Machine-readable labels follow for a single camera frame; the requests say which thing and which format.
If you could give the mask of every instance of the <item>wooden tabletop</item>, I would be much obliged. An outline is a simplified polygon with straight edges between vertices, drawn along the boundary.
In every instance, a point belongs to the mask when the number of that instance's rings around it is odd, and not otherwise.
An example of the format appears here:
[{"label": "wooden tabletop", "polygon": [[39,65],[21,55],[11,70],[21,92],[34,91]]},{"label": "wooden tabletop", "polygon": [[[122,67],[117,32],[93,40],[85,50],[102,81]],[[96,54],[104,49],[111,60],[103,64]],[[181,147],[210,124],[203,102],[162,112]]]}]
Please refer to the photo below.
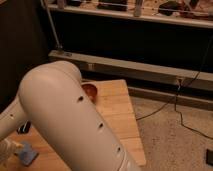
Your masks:
[{"label": "wooden tabletop", "polygon": [[[126,82],[115,80],[91,83],[98,88],[95,103],[97,110],[138,165],[145,165],[146,159]],[[29,167],[22,166],[18,158],[12,156],[7,162],[8,171],[70,170],[33,127],[26,135],[13,133],[10,138],[18,142],[28,141],[39,152],[39,156]]]}]

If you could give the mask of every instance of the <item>wire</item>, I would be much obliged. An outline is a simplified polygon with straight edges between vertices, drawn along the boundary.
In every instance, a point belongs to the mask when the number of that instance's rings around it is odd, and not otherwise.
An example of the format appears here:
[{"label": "wire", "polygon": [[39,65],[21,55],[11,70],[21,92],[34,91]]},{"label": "wire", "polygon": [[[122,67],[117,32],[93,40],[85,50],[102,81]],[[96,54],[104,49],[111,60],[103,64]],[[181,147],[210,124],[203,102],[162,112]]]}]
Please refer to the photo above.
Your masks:
[{"label": "wire", "polygon": [[210,136],[206,135],[205,133],[202,133],[201,131],[199,131],[197,129],[190,128],[189,126],[184,124],[183,113],[181,111],[177,110],[177,102],[178,102],[178,97],[175,99],[174,111],[180,114],[180,124],[181,124],[181,126],[186,128],[186,129],[188,129],[188,130],[190,130],[190,131],[192,131],[192,132],[194,132],[194,133],[196,133],[196,134],[198,134],[198,135],[201,135],[201,136],[203,136],[203,137],[205,137],[207,139],[213,140],[213,137],[210,137]]},{"label": "wire", "polygon": [[[200,75],[203,67],[204,67],[204,64],[206,62],[206,58],[208,56],[208,53],[209,53],[209,49],[210,49],[210,46],[211,46],[211,42],[213,40],[213,35],[211,35],[209,41],[208,41],[208,44],[207,44],[207,47],[206,47],[206,50],[204,52],[204,55],[203,55],[203,58],[202,58],[202,61],[201,61],[201,65],[200,65],[200,68],[197,72],[197,74],[195,75],[195,77],[190,81],[188,82],[186,85],[184,85],[185,88],[189,87],[197,78],[198,76]],[[147,114],[145,116],[142,116],[142,117],[139,117],[139,118],[136,118],[136,121],[139,121],[139,120],[142,120],[142,119],[145,119],[145,118],[148,118],[150,116],[153,116],[155,114],[157,114],[158,112],[160,112],[161,110],[163,110],[172,100],[175,99],[175,103],[174,103],[174,111],[179,113],[180,114],[180,117],[181,117],[181,126],[183,126],[184,128],[186,129],[189,129],[205,138],[208,138],[210,140],[213,140],[213,137],[210,137],[202,132],[200,132],[199,130],[196,130],[196,129],[193,129],[193,128],[190,128],[189,126],[185,125],[184,122],[183,122],[183,114],[181,111],[177,110],[177,102],[178,102],[178,96],[180,94],[180,91],[181,91],[181,88],[183,87],[182,85],[182,82],[181,80],[179,80],[179,85],[178,85],[178,88],[177,88],[177,91],[175,93],[174,96],[172,96],[166,103],[164,103],[160,108],[158,108],[157,110],[155,110],[154,112],[150,113],[150,114]]]},{"label": "wire", "polygon": [[182,83],[179,82],[178,89],[177,89],[177,91],[176,91],[176,93],[175,93],[174,96],[172,96],[166,103],[164,103],[160,108],[158,108],[157,110],[153,111],[152,113],[147,114],[147,115],[142,116],[142,117],[139,117],[139,118],[136,118],[136,121],[139,121],[139,120],[148,118],[148,117],[150,117],[150,116],[152,116],[152,115],[155,115],[156,113],[160,112],[160,111],[161,111],[162,109],[164,109],[172,100],[174,100],[174,99],[176,99],[176,98],[178,97],[178,95],[179,95],[179,93],[180,93],[181,87],[185,87],[185,88],[189,87],[189,86],[198,78],[198,76],[200,75],[200,73],[201,73],[201,71],[202,71],[202,69],[203,69],[203,66],[204,66],[204,64],[205,64],[205,62],[206,62],[206,58],[207,58],[207,56],[208,56],[208,53],[209,53],[209,49],[210,49],[212,40],[213,40],[213,35],[211,35],[211,37],[210,37],[210,39],[209,39],[209,41],[208,41],[206,50],[205,50],[205,52],[204,52],[204,55],[203,55],[203,58],[202,58],[202,61],[201,61],[200,68],[199,68],[197,74],[195,75],[195,77],[194,77],[190,82],[188,82],[186,85],[182,85]]}]

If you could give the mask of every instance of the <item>gray carpet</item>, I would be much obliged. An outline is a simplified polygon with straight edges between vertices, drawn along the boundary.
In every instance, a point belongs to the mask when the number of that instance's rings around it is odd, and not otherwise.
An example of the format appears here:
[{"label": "gray carpet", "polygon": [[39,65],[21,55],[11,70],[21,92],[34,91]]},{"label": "gray carpet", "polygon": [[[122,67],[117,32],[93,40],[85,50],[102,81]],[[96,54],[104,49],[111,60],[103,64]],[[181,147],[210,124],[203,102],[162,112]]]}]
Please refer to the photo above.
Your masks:
[{"label": "gray carpet", "polygon": [[[158,109],[163,102],[131,97],[136,117]],[[213,111],[177,106],[184,123],[213,137]],[[142,171],[213,171],[205,163],[206,149],[213,150],[208,140],[180,125],[180,115],[174,105],[138,121],[147,164]]]}]

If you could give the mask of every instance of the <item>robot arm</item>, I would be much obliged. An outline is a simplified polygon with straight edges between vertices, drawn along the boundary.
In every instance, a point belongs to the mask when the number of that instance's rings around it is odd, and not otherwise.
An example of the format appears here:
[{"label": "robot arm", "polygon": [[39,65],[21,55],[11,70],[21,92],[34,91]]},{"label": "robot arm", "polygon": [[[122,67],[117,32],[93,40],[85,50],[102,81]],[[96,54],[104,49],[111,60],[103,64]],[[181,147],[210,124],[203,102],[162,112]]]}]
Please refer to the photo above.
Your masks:
[{"label": "robot arm", "polygon": [[1,115],[0,141],[28,119],[73,171],[140,171],[80,81],[80,71],[68,62],[31,70]]}]

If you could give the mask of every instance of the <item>small blue block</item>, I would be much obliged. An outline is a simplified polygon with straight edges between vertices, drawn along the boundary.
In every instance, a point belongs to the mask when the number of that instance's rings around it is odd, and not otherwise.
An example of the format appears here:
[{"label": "small blue block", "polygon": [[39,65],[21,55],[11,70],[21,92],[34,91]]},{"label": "small blue block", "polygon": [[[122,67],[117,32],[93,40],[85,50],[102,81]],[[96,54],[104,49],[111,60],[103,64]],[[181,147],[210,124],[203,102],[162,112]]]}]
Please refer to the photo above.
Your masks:
[{"label": "small blue block", "polygon": [[18,157],[24,166],[29,166],[38,156],[38,152],[33,150],[28,142],[22,144],[24,147],[18,152]]}]

